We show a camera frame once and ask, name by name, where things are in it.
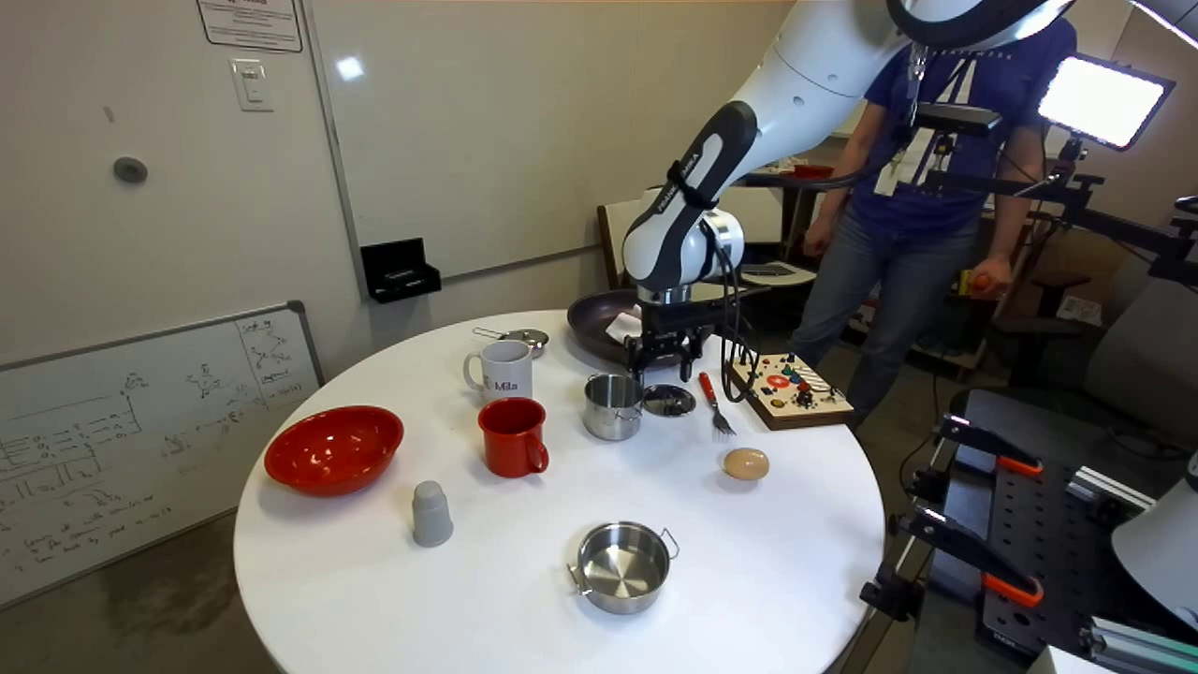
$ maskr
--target table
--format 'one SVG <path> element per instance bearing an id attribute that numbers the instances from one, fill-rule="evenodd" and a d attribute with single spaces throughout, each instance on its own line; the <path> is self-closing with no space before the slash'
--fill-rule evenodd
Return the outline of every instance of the table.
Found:
<path id="1" fill-rule="evenodd" d="M 479 405 L 459 361 L 500 330 L 545 330 L 534 402 L 545 405 L 549 469 L 498 480 L 481 469 Z M 716 370 L 720 341 L 697 369 Z M 283 672 L 823 672 L 864 617 L 861 583 L 882 560 L 882 507 L 845 427 L 768 430 L 747 405 L 723 402 L 736 436 L 708 410 L 645 415 L 629 444 L 596 444 L 585 382 L 609 365 L 587 355 L 564 311 L 519 311 L 420 334 L 349 369 L 289 425 L 383 405 L 404 447 L 379 484 L 308 499 L 262 471 L 234 513 L 243 606 Z M 650 369 L 645 382 L 677 382 Z M 720 471 L 723 452 L 758 447 L 755 487 Z M 438 480 L 451 538 L 413 542 L 413 491 Z M 677 560 L 645 615 L 605 615 L 576 597 L 564 567 L 597 521 L 639 521 L 677 538 Z"/>

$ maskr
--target floor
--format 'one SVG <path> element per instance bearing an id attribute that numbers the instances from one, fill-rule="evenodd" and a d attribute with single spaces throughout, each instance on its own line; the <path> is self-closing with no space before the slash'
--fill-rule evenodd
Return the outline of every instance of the floor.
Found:
<path id="1" fill-rule="evenodd" d="M 843 382 L 852 361 L 858 347 L 843 345 L 823 374 Z M 888 513 L 903 511 L 903 462 L 926 447 L 958 389 L 956 377 L 904 369 L 888 405 L 858 430 Z M 0 672 L 272 674 L 238 606 L 227 542 L 232 513 L 0 606 Z M 904 650 L 909 625 L 881 625 L 864 657 L 843 672 L 898 674 Z"/>

